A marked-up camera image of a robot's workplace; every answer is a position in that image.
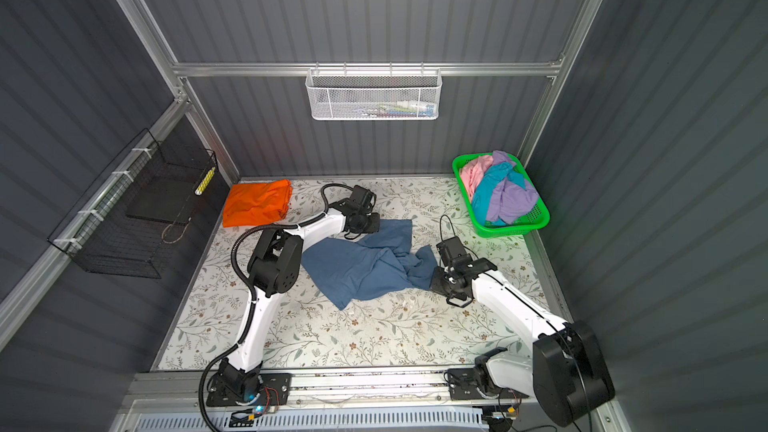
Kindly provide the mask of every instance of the purple cloth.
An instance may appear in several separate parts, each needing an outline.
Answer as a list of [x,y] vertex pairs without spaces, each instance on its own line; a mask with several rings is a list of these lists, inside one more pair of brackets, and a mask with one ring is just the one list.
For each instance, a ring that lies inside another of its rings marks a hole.
[[[493,164],[508,163],[515,167],[517,163],[509,154],[500,150],[493,152]],[[539,195],[533,185],[519,172],[510,171],[493,189],[491,202],[485,220],[495,226],[511,225],[529,213],[538,202]]]

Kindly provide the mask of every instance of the black mounting plate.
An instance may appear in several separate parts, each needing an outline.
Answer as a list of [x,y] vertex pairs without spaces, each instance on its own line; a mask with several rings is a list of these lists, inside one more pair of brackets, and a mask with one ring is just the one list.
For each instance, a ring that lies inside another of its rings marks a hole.
[[[455,379],[455,387],[448,386],[451,392],[451,400],[483,400],[487,397],[483,397],[480,394],[477,386],[473,384],[475,380],[475,371],[472,368],[456,368],[448,369],[446,371],[447,376]],[[526,399],[528,396],[523,392],[512,391],[512,389],[503,389],[501,392],[501,400],[515,400]]]
[[[290,393],[290,380],[291,374],[261,374],[262,382],[264,386],[277,391],[277,404],[275,404],[275,393],[270,391],[270,406],[272,405],[285,405],[288,403],[288,394]],[[213,376],[208,387],[208,398],[205,401],[206,407],[237,407],[237,400],[242,400],[233,394],[219,379],[218,375]],[[259,399],[254,403],[254,406],[263,405],[266,406],[266,394],[262,392]]]

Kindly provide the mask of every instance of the laundry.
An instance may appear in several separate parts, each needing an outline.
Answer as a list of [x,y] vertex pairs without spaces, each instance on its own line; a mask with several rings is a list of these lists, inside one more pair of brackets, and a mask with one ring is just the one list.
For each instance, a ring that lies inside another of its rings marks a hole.
[[494,165],[485,173],[472,200],[472,211],[481,223],[510,226],[529,213],[539,194],[523,174],[514,171],[517,163],[505,152],[494,151]]
[[224,204],[225,227],[264,226],[283,220],[293,188],[290,180],[261,184],[236,184]]
[[358,242],[325,238],[304,251],[301,263],[317,288],[343,310],[405,288],[429,289],[437,260],[428,245],[411,254],[410,220],[381,220],[379,231]]
[[475,195],[475,189],[480,185],[485,172],[492,165],[494,165],[494,161],[491,156],[480,156],[467,162],[467,165],[465,165],[459,172],[459,176],[462,178],[462,182],[464,182],[464,188],[467,191],[467,197],[470,202],[472,201],[472,197]]

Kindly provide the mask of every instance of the pink cloth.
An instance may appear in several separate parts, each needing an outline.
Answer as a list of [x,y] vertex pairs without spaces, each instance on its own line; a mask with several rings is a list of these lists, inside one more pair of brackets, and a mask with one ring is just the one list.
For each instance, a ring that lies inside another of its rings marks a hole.
[[458,176],[462,178],[464,188],[467,189],[467,197],[469,197],[470,202],[472,202],[472,197],[475,195],[475,189],[482,182],[485,171],[492,165],[493,156],[480,156],[467,162],[467,165],[458,171]]

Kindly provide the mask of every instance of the gray wall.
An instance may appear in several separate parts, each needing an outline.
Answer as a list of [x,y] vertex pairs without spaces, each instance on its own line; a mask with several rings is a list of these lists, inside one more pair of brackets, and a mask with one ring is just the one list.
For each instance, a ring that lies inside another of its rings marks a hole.
[[[0,298],[102,168],[172,99],[112,0],[0,0]],[[172,142],[199,145],[186,120]],[[0,430],[106,430],[151,366],[226,199],[221,177],[162,280],[71,265],[0,353]]]
[[0,0],[0,298],[172,100],[112,0]]
[[768,0],[608,0],[530,173],[633,430],[768,408]]
[[[556,60],[582,0],[146,0],[180,62]],[[318,122],[299,79],[193,78],[243,176],[450,172],[516,153],[545,78],[447,78],[435,121]]]

